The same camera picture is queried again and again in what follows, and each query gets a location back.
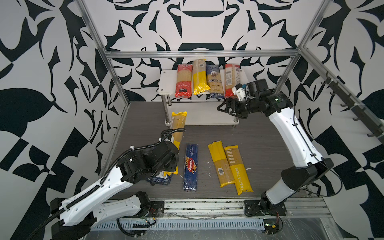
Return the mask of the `blue Barilla pasta pack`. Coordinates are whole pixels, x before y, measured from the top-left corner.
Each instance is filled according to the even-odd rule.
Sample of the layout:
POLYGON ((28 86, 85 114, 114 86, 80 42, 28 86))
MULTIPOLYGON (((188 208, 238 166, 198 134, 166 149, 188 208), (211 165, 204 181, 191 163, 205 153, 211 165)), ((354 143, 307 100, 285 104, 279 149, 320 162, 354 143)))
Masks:
POLYGON ((148 178, 147 182, 149 182, 151 186, 155 186, 155 185, 168 186, 171 183, 171 180, 172 180, 172 176, 170 175, 164 176, 164 173, 161 172, 159 175, 155 177, 148 178))

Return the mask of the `red ended spaghetti pack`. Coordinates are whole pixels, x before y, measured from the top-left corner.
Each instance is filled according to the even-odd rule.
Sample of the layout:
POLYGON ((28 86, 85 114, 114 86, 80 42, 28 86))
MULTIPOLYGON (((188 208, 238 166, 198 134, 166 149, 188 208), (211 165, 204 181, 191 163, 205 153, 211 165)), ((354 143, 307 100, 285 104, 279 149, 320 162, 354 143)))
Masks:
POLYGON ((226 64, 225 66, 225 98, 234 96, 232 88, 241 82, 240 66, 226 64))

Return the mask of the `dark blue pasta pack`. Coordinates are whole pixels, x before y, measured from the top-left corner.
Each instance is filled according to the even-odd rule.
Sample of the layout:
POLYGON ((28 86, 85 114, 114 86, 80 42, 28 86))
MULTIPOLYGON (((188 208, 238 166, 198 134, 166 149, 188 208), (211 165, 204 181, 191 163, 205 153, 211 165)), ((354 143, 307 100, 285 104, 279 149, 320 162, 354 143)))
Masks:
POLYGON ((187 144, 185 156, 185 172, 183 190, 187 192, 195 192, 198 185, 198 144, 187 144))

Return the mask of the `blue yellow spaghetti pack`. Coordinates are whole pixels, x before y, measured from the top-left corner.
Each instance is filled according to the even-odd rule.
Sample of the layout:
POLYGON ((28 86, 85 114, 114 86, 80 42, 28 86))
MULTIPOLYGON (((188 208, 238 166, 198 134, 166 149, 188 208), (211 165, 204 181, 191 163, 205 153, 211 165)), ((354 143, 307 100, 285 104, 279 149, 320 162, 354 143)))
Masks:
POLYGON ((224 90, 220 73, 220 67, 218 65, 206 65, 207 84, 210 87, 210 98, 223 99, 224 90))

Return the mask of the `yellow brown spaghetti pack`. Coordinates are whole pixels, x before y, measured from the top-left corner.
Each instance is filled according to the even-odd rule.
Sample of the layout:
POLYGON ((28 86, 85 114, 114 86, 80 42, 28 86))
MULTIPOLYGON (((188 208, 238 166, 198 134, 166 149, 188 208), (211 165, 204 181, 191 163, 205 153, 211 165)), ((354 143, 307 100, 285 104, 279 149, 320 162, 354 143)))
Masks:
POLYGON ((207 83, 205 59, 195 60, 193 62, 193 86, 194 95, 202 94, 211 89, 207 83))

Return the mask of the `small clear spaghetti pack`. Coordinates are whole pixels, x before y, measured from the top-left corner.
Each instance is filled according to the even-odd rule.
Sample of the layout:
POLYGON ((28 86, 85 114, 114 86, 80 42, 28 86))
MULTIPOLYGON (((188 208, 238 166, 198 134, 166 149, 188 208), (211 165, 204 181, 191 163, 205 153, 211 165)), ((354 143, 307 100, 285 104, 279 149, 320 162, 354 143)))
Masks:
POLYGON ((235 183, 223 143, 221 141, 213 142, 208 145, 211 157, 217 172, 220 187, 231 185, 235 183))

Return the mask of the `red yellow spaghetti pack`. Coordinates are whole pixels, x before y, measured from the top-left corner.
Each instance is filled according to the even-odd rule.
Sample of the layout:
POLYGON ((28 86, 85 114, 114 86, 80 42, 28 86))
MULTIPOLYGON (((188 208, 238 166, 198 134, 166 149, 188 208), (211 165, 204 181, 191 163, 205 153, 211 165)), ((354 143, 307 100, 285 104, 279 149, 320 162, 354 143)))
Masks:
POLYGON ((178 65, 175 97, 190 98, 192 96, 192 65, 178 65))

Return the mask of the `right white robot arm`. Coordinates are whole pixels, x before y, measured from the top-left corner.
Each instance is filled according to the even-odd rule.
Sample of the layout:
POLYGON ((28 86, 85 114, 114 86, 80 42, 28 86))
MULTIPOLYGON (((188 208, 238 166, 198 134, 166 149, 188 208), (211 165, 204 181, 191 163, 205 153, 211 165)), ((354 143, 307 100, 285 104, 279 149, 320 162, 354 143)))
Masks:
POLYGON ((288 97, 274 93, 265 79, 238 84, 232 92, 233 96, 226 98, 217 110, 238 119, 246 119, 251 113, 265 114, 283 138, 294 163, 293 167, 283 170, 280 180, 261 195, 257 213, 271 215, 286 199, 323 177, 334 164, 330 158, 323 158, 310 142, 288 97))

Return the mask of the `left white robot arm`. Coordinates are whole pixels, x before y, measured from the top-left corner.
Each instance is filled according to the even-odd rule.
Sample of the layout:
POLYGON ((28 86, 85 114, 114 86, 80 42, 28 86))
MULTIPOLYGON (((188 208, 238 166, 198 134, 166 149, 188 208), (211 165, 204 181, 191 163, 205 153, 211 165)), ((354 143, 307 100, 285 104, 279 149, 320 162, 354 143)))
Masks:
POLYGON ((97 224, 122 217, 143 217, 152 207, 146 192, 114 203, 107 200, 140 181, 162 171, 174 172, 179 161, 179 144, 161 141, 131 147, 121 154, 100 180, 68 199, 51 201, 51 213, 59 221, 51 227, 53 240, 79 240, 97 224))

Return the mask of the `white two-tier metal shelf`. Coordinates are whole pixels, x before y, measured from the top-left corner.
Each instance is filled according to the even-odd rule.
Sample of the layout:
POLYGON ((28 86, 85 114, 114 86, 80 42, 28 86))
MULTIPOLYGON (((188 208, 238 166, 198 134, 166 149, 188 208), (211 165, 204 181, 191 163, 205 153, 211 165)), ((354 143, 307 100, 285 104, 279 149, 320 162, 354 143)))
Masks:
POLYGON ((186 126, 217 126, 239 124, 240 120, 229 114, 219 112, 217 107, 223 103, 220 99, 209 98, 209 92, 193 95, 191 98, 175 98, 177 71, 166 70, 161 72, 158 94, 161 97, 165 124, 171 125, 172 113, 187 112, 186 126))

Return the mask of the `yellow Pastatime spaghetti pack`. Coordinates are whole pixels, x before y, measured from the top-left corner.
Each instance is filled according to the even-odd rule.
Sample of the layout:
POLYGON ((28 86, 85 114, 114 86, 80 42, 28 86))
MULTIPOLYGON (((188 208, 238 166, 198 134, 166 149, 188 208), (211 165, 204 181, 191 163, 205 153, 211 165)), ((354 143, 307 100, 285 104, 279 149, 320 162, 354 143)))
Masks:
POLYGON ((242 193, 253 193, 251 183, 249 181, 246 168, 238 145, 228 146, 224 148, 233 177, 238 195, 242 193))

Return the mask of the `aluminium frame of enclosure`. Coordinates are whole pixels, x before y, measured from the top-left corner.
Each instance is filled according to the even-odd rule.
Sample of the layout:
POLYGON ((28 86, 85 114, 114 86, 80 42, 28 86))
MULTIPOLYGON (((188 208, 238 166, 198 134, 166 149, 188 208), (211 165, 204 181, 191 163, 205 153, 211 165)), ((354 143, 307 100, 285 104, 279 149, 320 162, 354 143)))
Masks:
MULTIPOLYGON (((78 7, 82 14, 83 20, 87 27, 90 28, 91 36, 95 38, 95 43, 100 51, 101 58, 107 70, 112 76, 113 83, 117 86, 118 92, 123 94, 123 98, 126 101, 126 106, 130 105, 130 98, 127 97, 127 94, 123 88, 122 81, 117 75, 114 66, 111 61, 115 59, 185 59, 185 58, 220 58, 224 59, 226 57, 233 58, 253 58, 253 57, 274 57, 274 58, 287 58, 289 60, 288 65, 285 67, 285 70, 281 77, 278 78, 275 91, 281 91, 283 85, 288 81, 289 75, 294 72, 294 68, 298 65, 300 59, 304 59, 314 71, 316 71, 319 76, 325 80, 326 71, 330 72, 333 78, 341 80, 343 79, 340 76, 335 74, 335 71, 328 68, 324 62, 318 58, 315 53, 308 48, 308 43, 310 42, 309 38, 314 37, 315 29, 320 27, 321 23, 325 19, 326 12, 331 9, 333 1, 322 1, 319 8, 316 10, 313 20, 311 21, 309 28, 306 30, 304 38, 299 43, 299 45, 294 49, 284 49, 284 50, 216 50, 209 48, 195 48, 193 50, 177 50, 177 51, 122 51, 122 52, 111 52, 106 50, 101 36, 97 30, 95 21, 93 20, 89 8, 85 1, 77 1, 78 7)), ((369 109, 373 111, 373 107, 367 105, 369 109)))

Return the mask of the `black wall hook rail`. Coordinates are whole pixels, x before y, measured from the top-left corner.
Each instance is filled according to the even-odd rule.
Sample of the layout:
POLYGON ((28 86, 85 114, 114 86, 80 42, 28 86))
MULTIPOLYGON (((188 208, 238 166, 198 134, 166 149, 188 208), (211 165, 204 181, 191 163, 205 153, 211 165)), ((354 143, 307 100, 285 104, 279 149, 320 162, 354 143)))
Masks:
POLYGON ((367 134, 369 138, 376 138, 383 145, 384 123, 341 80, 333 78, 328 71, 326 71, 325 76, 326 78, 322 82, 322 86, 327 86, 331 89, 331 96, 340 98, 342 108, 354 113, 355 117, 353 120, 355 122, 362 122, 365 125, 370 131, 367 134))

